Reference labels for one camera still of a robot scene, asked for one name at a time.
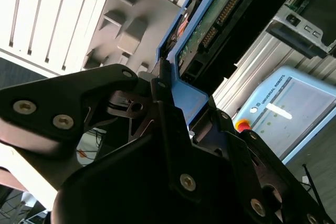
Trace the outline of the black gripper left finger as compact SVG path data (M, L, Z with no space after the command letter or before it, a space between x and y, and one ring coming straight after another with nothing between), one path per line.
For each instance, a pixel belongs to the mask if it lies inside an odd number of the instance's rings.
M144 80L121 64L30 82L1 90L1 142L43 157L71 156L83 133L118 119L128 123L127 141L151 136L163 148L169 187L198 202L192 145L183 112L173 100L172 67L160 60Z

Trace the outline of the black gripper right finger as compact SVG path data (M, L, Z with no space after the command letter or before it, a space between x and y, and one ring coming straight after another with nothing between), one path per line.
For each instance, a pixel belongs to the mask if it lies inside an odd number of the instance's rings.
M207 106L212 125L224 136L224 150L248 223L333 222L257 133L238 133L213 99Z

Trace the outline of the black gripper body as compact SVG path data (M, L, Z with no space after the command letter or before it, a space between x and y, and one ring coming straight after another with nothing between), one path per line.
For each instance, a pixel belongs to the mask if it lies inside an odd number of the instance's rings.
M53 223L252 223L226 159L193 147L199 202L169 187L162 145L134 141L72 174L56 197Z

